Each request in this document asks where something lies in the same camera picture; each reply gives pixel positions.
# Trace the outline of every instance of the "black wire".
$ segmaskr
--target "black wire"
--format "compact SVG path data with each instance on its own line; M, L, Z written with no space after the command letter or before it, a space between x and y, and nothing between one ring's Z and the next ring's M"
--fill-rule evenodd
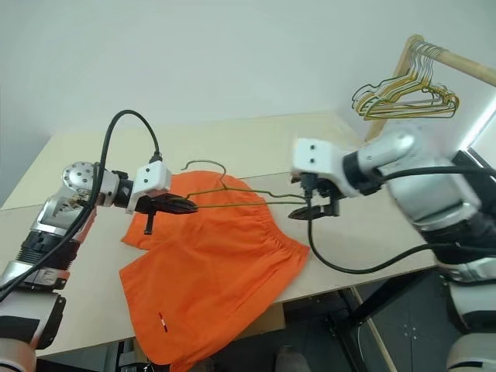
M482 167L424 167L399 170L397 172L382 176L381 181L385 182L393 180L395 178L417 176L422 174L483 174L486 176L496 177L496 170L493 168Z
M119 119L127 114L136 116L148 128L148 131L150 132L150 135L152 136L153 139L153 145L155 146L155 155L160 154L160 148L158 145L157 137L155 136L155 133L153 132L153 129L150 126L150 124L147 122L147 120L143 118L141 114L133 110L122 110L121 112L118 112L112 118L112 121L108 125L107 133L105 134L105 138L103 140L100 163L93 164L94 182L91 187L91 194L90 194L90 198L88 199L88 203L83 207L82 211L79 213L79 215L77 215L76 219L74 219L74 221L69 226L69 229L67 229L67 232L65 233L62 240L54 248L52 248L45 256L43 256L38 262L36 262L31 268L29 268L23 274L18 275L10 282L5 284L5 286L3 287L2 294L0 294L0 302L3 301L29 275L39 270L47 260L49 260L58 250L60 250L65 244L67 244L74 237L74 235L78 233L81 227L84 226L84 224L88 220L88 217L95 208L96 202L98 200L98 196L100 195L100 188L102 187L103 175L105 173L105 163L107 161L107 152L109 151L108 148L110 144L110 138L112 136L112 131L114 130L114 127L119 121Z
M307 206L308 209L312 209L312 201L310 198L307 198ZM473 247L473 246L459 246L454 243L437 243L437 244L422 244L421 246L415 246L413 248L410 248L409 250L406 250L403 253L398 254L397 256L391 258L390 260L387 260L377 266L370 267L368 269L348 269L346 267L341 267L338 265L335 265L334 263L329 262L326 260L315 248L315 244L313 242L313 232L312 232L312 218L308 220L308 229L307 229L307 234L308 234L308 243L310 245L310 249L312 250L313 254L322 262L325 264L327 267L330 267L331 269L341 271L342 273L347 273L347 274L371 274L375 273L376 271L382 270L386 267L391 266L392 264L396 264L398 261L403 260L404 258L411 256L412 254L422 252L423 250L433 250L433 251L440 251L440 250L462 250L465 252L470 252L470 253L482 253L486 255L486 257L490 256L495 256L496 255L496 250L491 249L491 248L479 248L479 247Z

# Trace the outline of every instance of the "table surface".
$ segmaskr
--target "table surface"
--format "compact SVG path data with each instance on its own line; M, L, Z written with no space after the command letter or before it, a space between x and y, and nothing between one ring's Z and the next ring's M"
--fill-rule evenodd
M288 174L270 174L245 179L252 188L276 193L299 193ZM297 205L271 205L273 217L288 236L307 244L306 223L288 219ZM315 221L314 241L322 255L333 263L351 268L371 267L422 243L405 221L386 191L368 197L341 201L341 216ZM40 206L0 211L0 264L15 258ZM64 318L52 346L39 355L59 353L134 336L119 280L119 269L144 254L120 242L131 215L122 209L100 208L77 259L71 278L61 294L67 299ZM290 301L339 288L383 279L434 264L430 252L418 253L374 274L350 275L329 269L313 255L301 274L277 301Z

